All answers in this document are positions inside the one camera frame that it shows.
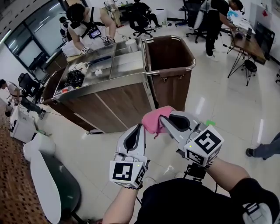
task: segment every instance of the white cup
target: white cup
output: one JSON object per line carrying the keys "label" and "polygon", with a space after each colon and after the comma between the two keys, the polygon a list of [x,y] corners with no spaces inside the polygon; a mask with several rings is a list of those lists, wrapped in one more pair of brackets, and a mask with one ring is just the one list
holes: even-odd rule
{"label": "white cup", "polygon": [[138,51],[138,46],[137,46],[136,40],[133,40],[133,39],[128,40],[126,42],[126,47],[127,47],[129,53]]}
{"label": "white cup", "polygon": [[87,73],[88,67],[89,67],[89,64],[87,62],[85,62],[85,63],[81,62],[75,66],[75,69],[81,71],[82,74],[85,75]]}
{"label": "white cup", "polygon": [[76,70],[76,65],[75,64],[71,65],[68,70],[69,70],[69,72]]}

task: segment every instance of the wooden floor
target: wooden floor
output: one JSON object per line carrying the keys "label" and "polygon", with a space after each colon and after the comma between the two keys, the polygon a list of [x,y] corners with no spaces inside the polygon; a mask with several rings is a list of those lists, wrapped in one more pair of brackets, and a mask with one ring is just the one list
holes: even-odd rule
{"label": "wooden floor", "polygon": [[0,223],[49,223],[40,206],[23,156],[23,145],[10,137],[5,106],[0,106]]}

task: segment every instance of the person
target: person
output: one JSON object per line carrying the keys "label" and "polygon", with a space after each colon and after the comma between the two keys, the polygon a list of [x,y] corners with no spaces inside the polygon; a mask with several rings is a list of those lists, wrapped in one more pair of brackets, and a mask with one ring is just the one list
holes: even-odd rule
{"label": "person", "polygon": [[70,33],[68,31],[68,22],[67,19],[65,18],[65,16],[62,16],[59,18],[60,21],[60,34],[61,36],[67,40],[67,41],[71,41],[72,38],[70,36]]}
{"label": "person", "polygon": [[[216,158],[206,171],[231,197],[214,193],[193,180],[176,178],[152,185],[144,191],[135,224],[241,224],[244,223],[244,207],[251,206],[251,203],[265,203],[271,212],[272,223],[275,222],[280,211],[278,198],[250,178],[244,168]],[[122,187],[105,212],[102,223],[129,223],[137,194],[137,189]]]}
{"label": "person", "polygon": [[147,17],[150,21],[154,21],[154,24],[156,25],[156,29],[162,28],[161,25],[158,24],[157,16],[152,12],[152,9],[148,7],[145,3],[140,2],[140,0],[134,0],[134,6],[139,10],[139,12]]}
{"label": "person", "polygon": [[[91,23],[91,12],[93,10],[93,24]],[[67,10],[67,18],[70,20],[69,33],[73,39],[74,45],[79,50],[85,46],[92,50],[105,46],[104,37],[106,36],[105,27],[109,27],[109,36],[114,39],[116,34],[116,25],[105,10],[98,7],[84,7],[82,4],[75,3]],[[90,28],[95,27],[101,32],[101,35],[91,39],[88,35]]]}
{"label": "person", "polygon": [[218,38],[222,24],[228,26],[232,31],[236,32],[235,26],[227,19],[229,8],[233,11],[243,9],[240,0],[208,0],[210,7],[207,15],[207,35],[206,35],[206,56],[214,61],[218,58],[213,54],[214,44]]}
{"label": "person", "polygon": [[246,149],[247,156],[263,158],[263,160],[267,160],[275,154],[280,154],[280,133],[274,137],[270,144],[260,144],[256,149]]}
{"label": "person", "polygon": [[41,109],[36,104],[32,103],[30,100],[28,100],[26,97],[21,95],[21,90],[13,83],[9,82],[7,83],[4,79],[0,80],[0,88],[1,89],[8,89],[9,93],[12,96],[12,99],[14,100],[14,105],[18,106],[19,104],[23,105],[27,110],[35,111],[39,118],[42,120],[46,111]]}
{"label": "person", "polygon": [[123,27],[124,25],[121,24],[119,9],[115,4],[115,0],[109,0],[107,2],[108,2],[108,4],[110,4],[111,13],[113,14],[113,20],[114,20],[117,28]]}

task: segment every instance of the camera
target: camera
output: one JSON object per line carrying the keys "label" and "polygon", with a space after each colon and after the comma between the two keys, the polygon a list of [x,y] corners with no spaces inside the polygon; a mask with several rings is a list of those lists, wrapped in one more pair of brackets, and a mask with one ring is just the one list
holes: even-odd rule
{"label": "camera", "polygon": [[100,30],[97,28],[97,26],[94,26],[94,27],[90,28],[90,30],[88,31],[87,34],[88,34],[88,36],[89,36],[90,39],[94,39],[94,38],[100,36],[100,35],[101,35],[101,32],[100,32]]}

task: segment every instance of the black shirt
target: black shirt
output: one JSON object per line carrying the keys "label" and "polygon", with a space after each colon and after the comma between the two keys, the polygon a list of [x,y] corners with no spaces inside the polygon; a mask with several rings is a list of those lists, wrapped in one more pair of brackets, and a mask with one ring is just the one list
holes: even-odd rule
{"label": "black shirt", "polygon": [[219,13],[222,13],[225,16],[227,16],[229,11],[229,4],[226,0],[212,0],[211,7],[217,9]]}
{"label": "black shirt", "polygon": [[241,180],[229,193],[231,198],[182,178],[156,184],[144,192],[135,224],[243,224],[242,205],[247,203],[268,205],[273,222],[279,214],[278,198],[254,179]]}
{"label": "black shirt", "polygon": [[147,6],[145,3],[143,3],[143,2],[134,3],[134,7],[135,7],[136,9],[138,9],[139,12],[140,12],[142,15],[144,15],[144,16],[147,15],[147,11],[148,11],[149,8],[150,8],[150,7],[148,7],[148,6]]}

